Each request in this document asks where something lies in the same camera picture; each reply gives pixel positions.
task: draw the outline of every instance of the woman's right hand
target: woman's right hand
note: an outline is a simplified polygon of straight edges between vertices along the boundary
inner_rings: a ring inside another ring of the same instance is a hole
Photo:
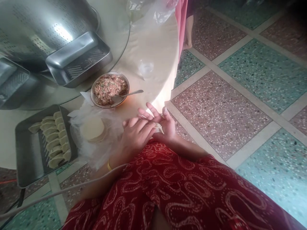
[[[155,107],[149,102],[146,103],[147,108],[153,113],[153,116],[150,115],[145,110],[139,108],[138,109],[138,117],[142,119],[147,119],[149,122],[157,122],[162,126],[163,133],[154,133],[153,138],[157,141],[164,143],[166,145],[172,143],[176,137],[176,130],[175,130],[175,121],[172,116],[169,114],[166,107],[163,107],[162,114],[158,113]]]

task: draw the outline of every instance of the plastic bag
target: plastic bag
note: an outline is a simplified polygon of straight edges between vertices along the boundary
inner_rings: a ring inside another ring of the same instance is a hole
[[[175,11],[179,0],[128,0],[127,13],[131,26],[152,29],[160,26]]]
[[[101,109],[91,106],[86,100],[79,110],[72,111],[69,116],[70,131],[76,146],[78,155],[88,162],[95,170],[106,163],[111,154],[116,150],[123,133],[122,121],[112,109]],[[98,142],[88,142],[81,135],[80,128],[85,120],[99,116],[105,125],[106,135]]]

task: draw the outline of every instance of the spoon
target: spoon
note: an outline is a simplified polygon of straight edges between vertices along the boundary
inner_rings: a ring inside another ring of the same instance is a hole
[[[144,91],[140,89],[140,90],[134,91],[134,92],[126,94],[126,95],[115,95],[115,96],[111,97],[111,100],[114,101],[114,102],[121,102],[123,97],[129,96],[129,95],[132,95],[132,94],[143,93],[143,92]]]

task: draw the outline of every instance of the woman's left hand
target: woman's left hand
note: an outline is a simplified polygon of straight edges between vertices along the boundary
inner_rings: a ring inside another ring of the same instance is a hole
[[[152,135],[155,133],[155,124],[140,118],[131,118],[122,123],[124,132],[116,153],[109,160],[111,168],[129,163],[139,154]]]

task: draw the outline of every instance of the bracelet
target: bracelet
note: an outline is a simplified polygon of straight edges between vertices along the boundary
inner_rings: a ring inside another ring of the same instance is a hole
[[[108,165],[107,165],[107,167],[108,167],[108,170],[111,171],[112,168],[110,167],[109,161],[110,161],[110,159],[108,159]]]

